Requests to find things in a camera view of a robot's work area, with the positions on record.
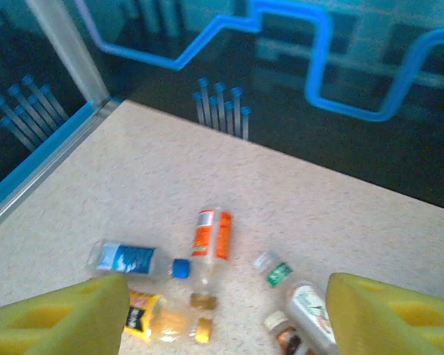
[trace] blue label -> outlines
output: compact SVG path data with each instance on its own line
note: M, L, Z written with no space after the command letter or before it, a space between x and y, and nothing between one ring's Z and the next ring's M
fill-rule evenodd
M108 243L104 246L104 252L97 268L124 273L148 274L154 252L154 248Z

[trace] orange label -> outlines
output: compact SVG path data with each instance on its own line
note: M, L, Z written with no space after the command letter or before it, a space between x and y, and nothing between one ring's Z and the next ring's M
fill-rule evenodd
M221 213L221 222L215 244L215 256L221 259L229 259L230 237L232 233L232 216L230 213Z
M203 257L209 253L210 234L214 221L214 211L202 211L199 213L198 224L195 230L193 257Z

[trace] brown bottle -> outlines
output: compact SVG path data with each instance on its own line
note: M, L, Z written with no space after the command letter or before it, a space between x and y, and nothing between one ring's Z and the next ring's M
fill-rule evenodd
M264 324L268 332L276 337L282 355L316 355L282 311L270 314Z

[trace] yellow foam pad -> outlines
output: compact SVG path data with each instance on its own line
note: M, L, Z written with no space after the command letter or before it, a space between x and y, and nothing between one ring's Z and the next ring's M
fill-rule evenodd
M113 274L0 307L0 355L115 355L129 304Z
M444 300L337 273L326 304L340 355L444 355Z

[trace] gold bottle cap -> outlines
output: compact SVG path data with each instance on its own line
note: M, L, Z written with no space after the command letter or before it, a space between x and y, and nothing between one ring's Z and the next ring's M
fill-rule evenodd
M191 306L212 311L217 306L217 297L207 296L205 294L191 294Z
M207 344L210 341L210 335L212 333L212 319L200 318L198 323L198 329L195 332L195 341Z

